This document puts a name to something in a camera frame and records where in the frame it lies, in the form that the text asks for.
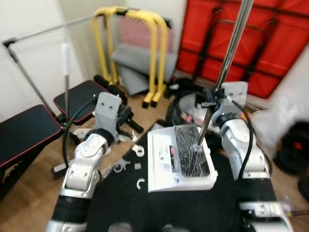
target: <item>weight bench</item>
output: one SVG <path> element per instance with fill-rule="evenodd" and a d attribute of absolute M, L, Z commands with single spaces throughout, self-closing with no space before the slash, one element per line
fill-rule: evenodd
<path fill-rule="evenodd" d="M 61 134 L 61 125 L 44 105 L 33 106 L 0 123 L 0 199 L 5 197 L 45 146 Z"/>
<path fill-rule="evenodd" d="M 69 119 L 75 114 L 75 112 L 94 94 L 99 95 L 101 92 L 109 92 L 114 95 L 119 95 L 123 103 L 127 103 L 127 97 L 124 92 L 116 88 L 115 86 L 110 86 L 107 81 L 105 81 L 101 76 L 96 75 L 94 80 L 85 81 L 78 86 L 69 89 Z M 65 115 L 65 94 L 62 93 L 54 98 L 54 103 L 58 109 Z M 74 124 L 79 126 L 84 124 L 92 117 L 92 112 L 94 111 L 96 104 L 93 103 L 86 107 L 74 120 Z"/>

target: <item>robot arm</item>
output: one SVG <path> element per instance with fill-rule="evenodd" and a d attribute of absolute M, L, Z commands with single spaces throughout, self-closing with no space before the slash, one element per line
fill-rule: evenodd
<path fill-rule="evenodd" d="M 244 232 L 293 232 L 291 223 L 281 203 L 277 201 L 270 180 L 269 169 L 263 151 L 253 135 L 252 150 L 242 177 L 239 172 L 249 147 L 249 129 L 241 119 L 241 111 L 232 100 L 245 106 L 247 83 L 225 82 L 222 84 L 224 97 L 211 120 L 220 128 L 222 146 L 231 165 L 238 187 L 239 208 Z"/>
<path fill-rule="evenodd" d="M 109 144 L 103 135 L 106 130 L 95 130 L 75 150 L 75 159 L 68 168 L 47 232 L 84 232 L 86 216 L 101 176 L 99 168 Z"/>
<path fill-rule="evenodd" d="M 104 154 L 117 143 L 121 99 L 110 93 L 100 93 L 96 105 L 96 124 L 74 152 L 47 232 L 84 232 L 93 193 L 101 179 L 99 172 Z"/>

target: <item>red wall mat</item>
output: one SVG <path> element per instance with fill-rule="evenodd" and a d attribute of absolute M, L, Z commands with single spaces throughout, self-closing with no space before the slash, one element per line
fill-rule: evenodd
<path fill-rule="evenodd" d="M 253 73 L 249 79 L 248 93 L 267 99 L 280 82 L 278 78 L 258 72 Z"/>
<path fill-rule="evenodd" d="M 178 54 L 177 67 L 178 70 L 185 73 L 193 73 L 197 64 L 198 54 L 180 51 Z"/>
<path fill-rule="evenodd" d="M 235 4 L 224 4 L 220 15 L 221 20 L 235 21 L 239 6 Z M 238 64 L 248 65 L 255 54 L 258 45 L 263 39 L 263 31 L 268 28 L 273 13 L 252 8 L 248 18 L 247 27 L 245 28 L 239 46 L 237 48 L 234 62 Z M 208 50 L 208 54 L 224 58 L 225 53 L 232 36 L 234 23 L 226 24 L 220 22 L 217 24 L 213 38 Z"/>
<path fill-rule="evenodd" d="M 309 0 L 285 0 L 281 9 L 309 15 Z"/>
<path fill-rule="evenodd" d="M 215 1 L 189 0 L 183 25 L 181 48 L 199 52 L 202 48 Z"/>
<path fill-rule="evenodd" d="M 212 59 L 206 60 L 202 71 L 203 78 L 217 82 L 221 66 L 222 62 L 220 61 Z M 232 65 L 226 77 L 226 81 L 240 81 L 244 72 L 245 70 L 243 68 Z"/>
<path fill-rule="evenodd" d="M 220 60 L 225 56 L 240 2 L 227 0 L 220 5 L 220 21 L 213 31 L 201 77 L 214 82 L 217 80 L 222 64 Z M 282 12 L 277 14 L 274 6 L 280 3 L 284 3 L 280 8 Z M 218 0 L 188 0 L 177 63 L 179 70 L 194 73 L 213 10 L 218 5 Z M 248 79 L 250 94 L 268 98 L 309 42 L 309 18 L 298 15 L 309 14 L 308 7 L 309 0 L 255 0 L 227 81 L 237 81 L 244 76 L 259 44 L 265 39 L 264 31 L 270 29 L 269 22 L 276 17 L 278 25 L 258 59 L 256 71 Z"/>
<path fill-rule="evenodd" d="M 256 68 L 284 76 L 309 41 L 309 20 L 280 15 L 277 29 Z"/>

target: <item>white wall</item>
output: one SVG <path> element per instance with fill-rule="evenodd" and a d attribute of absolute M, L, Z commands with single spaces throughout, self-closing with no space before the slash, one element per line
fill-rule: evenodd
<path fill-rule="evenodd" d="M 54 0 L 0 1 L 0 41 L 59 25 L 61 13 Z M 56 113 L 53 98 L 64 91 L 61 66 L 63 31 L 58 30 L 20 41 L 12 49 Z M 3 46 L 0 46 L 0 122 L 36 104 L 41 104 Z M 70 55 L 71 86 L 83 75 L 73 47 Z"/>
<path fill-rule="evenodd" d="M 174 53 L 178 53 L 181 41 L 186 3 L 186 0 L 126 0 L 128 7 L 154 11 L 172 20 L 174 31 L 172 51 Z"/>
<path fill-rule="evenodd" d="M 55 2 L 59 5 L 67 22 L 93 15 L 95 10 L 102 6 L 125 5 L 125 0 L 55 0 Z M 116 25 L 112 20 L 110 24 L 112 27 Z M 70 35 L 84 76 L 90 79 L 95 74 L 101 73 L 91 21 L 70 27 Z"/>
<path fill-rule="evenodd" d="M 309 44 L 268 100 L 249 96 L 248 101 L 262 108 L 278 108 L 283 104 L 308 104 Z"/>

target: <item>metal pole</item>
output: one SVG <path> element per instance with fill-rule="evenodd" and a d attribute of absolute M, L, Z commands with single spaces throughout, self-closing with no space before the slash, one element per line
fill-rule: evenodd
<path fill-rule="evenodd" d="M 227 48 L 227 51 L 226 51 L 226 54 L 225 54 L 225 58 L 224 58 L 223 63 L 222 63 L 222 67 L 221 67 L 221 70 L 220 70 L 220 73 L 219 73 L 219 77 L 218 77 L 218 81 L 217 81 L 217 84 L 216 84 L 215 91 L 217 91 L 221 87 L 221 84 L 226 79 L 226 76 L 228 74 L 228 70 L 231 67 L 234 55 L 236 53 L 236 49 L 237 49 L 238 44 L 240 42 L 241 35 L 242 35 L 243 30 L 246 26 L 246 23 L 247 23 L 253 2 L 254 2 L 254 0 L 243 0 L 241 2 L 240 10 L 239 10 L 239 13 L 238 13 L 238 16 L 237 16 L 237 20 L 236 20 L 236 23 L 235 23 L 235 26 L 234 26 L 234 30 L 233 30 L 233 33 L 232 33 L 230 43 L 228 45 L 228 48 Z M 197 139 L 197 143 L 196 143 L 197 146 L 196 147 L 201 147 L 201 145 L 202 145 L 203 139 L 204 139 L 206 132 L 207 132 L 208 125 L 211 121 L 211 116 L 212 116 L 212 110 L 208 110 L 206 112 L 206 115 L 205 115 L 205 118 L 204 118 L 204 121 L 203 121 L 203 125 L 202 125 L 202 129 L 201 129 L 200 134 L 199 134 L 198 139 Z"/>
<path fill-rule="evenodd" d="M 68 28 L 67 26 L 65 26 L 64 28 L 64 43 L 61 47 L 62 50 L 62 68 L 63 68 L 63 75 L 64 75 L 64 79 L 65 79 L 65 92 L 64 92 L 64 101 L 65 101 L 65 111 L 66 111 L 66 127 L 69 124 L 69 120 L 70 120 L 70 114 L 69 114 L 69 88 L 70 88 L 70 69 L 69 69 L 69 63 L 70 63 L 70 59 L 69 59 L 69 55 L 70 55 L 70 51 L 69 51 L 69 35 L 68 35 Z M 67 147 L 66 149 L 69 150 L 69 146 L 70 146 L 70 137 L 67 136 Z"/>
<path fill-rule="evenodd" d="M 74 26 L 74 25 L 77 25 L 77 24 L 80 24 L 80 23 L 83 23 L 83 22 L 87 22 L 87 21 L 90 21 L 94 16 L 95 15 L 91 15 L 91 16 L 75 19 L 75 20 L 69 21 L 65 24 L 61 24 L 61 25 L 58 25 L 58 26 L 55 26 L 55 27 L 52 27 L 52 28 L 36 31 L 36 32 L 31 33 L 31 34 L 17 38 L 16 41 L 25 40 L 25 39 L 28 39 L 28 38 L 31 38 L 31 37 L 34 37 L 34 36 L 37 36 L 37 35 L 41 35 L 41 34 L 44 34 L 44 33 L 47 33 L 47 32 L 53 31 L 53 30 L 60 29 L 62 27 L 70 27 L 70 26 Z"/>

